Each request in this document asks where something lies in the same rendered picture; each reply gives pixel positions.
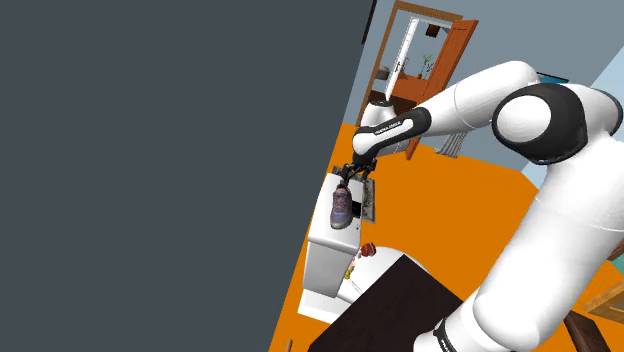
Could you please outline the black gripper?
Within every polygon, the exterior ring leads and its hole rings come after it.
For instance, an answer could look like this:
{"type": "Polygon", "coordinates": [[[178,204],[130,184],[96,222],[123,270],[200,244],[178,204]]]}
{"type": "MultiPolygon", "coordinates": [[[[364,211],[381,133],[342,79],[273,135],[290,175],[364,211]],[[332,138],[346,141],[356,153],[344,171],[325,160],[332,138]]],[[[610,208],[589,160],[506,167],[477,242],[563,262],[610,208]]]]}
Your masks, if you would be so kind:
{"type": "Polygon", "coordinates": [[[360,155],[353,153],[351,164],[344,164],[342,167],[335,167],[335,174],[341,178],[340,186],[349,187],[349,182],[365,182],[368,175],[376,169],[377,159],[372,154],[360,155]]]}

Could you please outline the purple grey sneaker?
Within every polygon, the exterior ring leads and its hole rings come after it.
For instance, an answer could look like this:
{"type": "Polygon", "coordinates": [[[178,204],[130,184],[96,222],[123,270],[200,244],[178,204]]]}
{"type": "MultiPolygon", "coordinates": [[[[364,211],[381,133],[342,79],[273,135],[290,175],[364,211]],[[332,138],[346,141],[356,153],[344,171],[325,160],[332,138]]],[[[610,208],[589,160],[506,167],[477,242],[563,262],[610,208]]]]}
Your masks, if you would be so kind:
{"type": "Polygon", "coordinates": [[[347,228],[353,219],[352,195],[344,185],[339,185],[332,195],[330,226],[335,230],[347,228]]]}

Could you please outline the small figure with brown hat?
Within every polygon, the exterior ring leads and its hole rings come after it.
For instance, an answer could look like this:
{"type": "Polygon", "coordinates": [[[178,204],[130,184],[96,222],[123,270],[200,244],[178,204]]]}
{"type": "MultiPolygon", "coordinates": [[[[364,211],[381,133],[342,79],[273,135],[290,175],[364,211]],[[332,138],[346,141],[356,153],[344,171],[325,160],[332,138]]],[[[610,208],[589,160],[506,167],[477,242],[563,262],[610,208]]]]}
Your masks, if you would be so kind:
{"type": "Polygon", "coordinates": [[[364,245],[362,245],[360,247],[360,249],[358,250],[358,252],[356,253],[356,255],[352,258],[345,274],[344,274],[344,279],[345,280],[349,280],[351,278],[352,273],[355,270],[355,267],[358,263],[358,261],[362,258],[362,257],[372,257],[376,254],[377,250],[376,250],[376,246],[372,243],[366,243],[364,245]]]}

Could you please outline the white radiator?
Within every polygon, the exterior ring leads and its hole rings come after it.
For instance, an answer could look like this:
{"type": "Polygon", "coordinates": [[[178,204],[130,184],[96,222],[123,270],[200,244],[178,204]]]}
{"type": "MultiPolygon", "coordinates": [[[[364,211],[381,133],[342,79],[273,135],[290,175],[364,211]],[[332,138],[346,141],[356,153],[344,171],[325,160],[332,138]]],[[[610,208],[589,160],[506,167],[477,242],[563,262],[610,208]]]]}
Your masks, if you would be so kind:
{"type": "Polygon", "coordinates": [[[461,151],[463,142],[465,140],[467,133],[455,133],[449,135],[442,146],[435,150],[438,155],[450,157],[456,159],[461,151]]]}

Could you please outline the brown wooden door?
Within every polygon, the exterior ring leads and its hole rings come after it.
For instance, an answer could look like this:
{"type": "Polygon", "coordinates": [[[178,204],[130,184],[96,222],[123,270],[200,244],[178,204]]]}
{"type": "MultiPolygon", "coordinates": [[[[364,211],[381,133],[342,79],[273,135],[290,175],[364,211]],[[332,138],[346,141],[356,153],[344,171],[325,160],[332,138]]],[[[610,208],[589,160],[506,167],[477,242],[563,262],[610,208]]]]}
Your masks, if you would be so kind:
{"type": "Polygon", "coordinates": [[[444,90],[477,25],[407,0],[374,0],[345,119],[377,121],[444,90]]]}

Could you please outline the brown wooden furniture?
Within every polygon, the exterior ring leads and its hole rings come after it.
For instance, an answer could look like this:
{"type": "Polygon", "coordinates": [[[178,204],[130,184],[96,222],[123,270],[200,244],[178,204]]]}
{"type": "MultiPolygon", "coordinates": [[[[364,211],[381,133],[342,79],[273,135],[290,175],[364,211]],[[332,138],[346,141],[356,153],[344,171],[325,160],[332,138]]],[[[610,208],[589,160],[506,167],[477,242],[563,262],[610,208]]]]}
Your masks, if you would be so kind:
{"type": "Polygon", "coordinates": [[[576,352],[624,352],[624,240],[564,319],[576,352]]]}

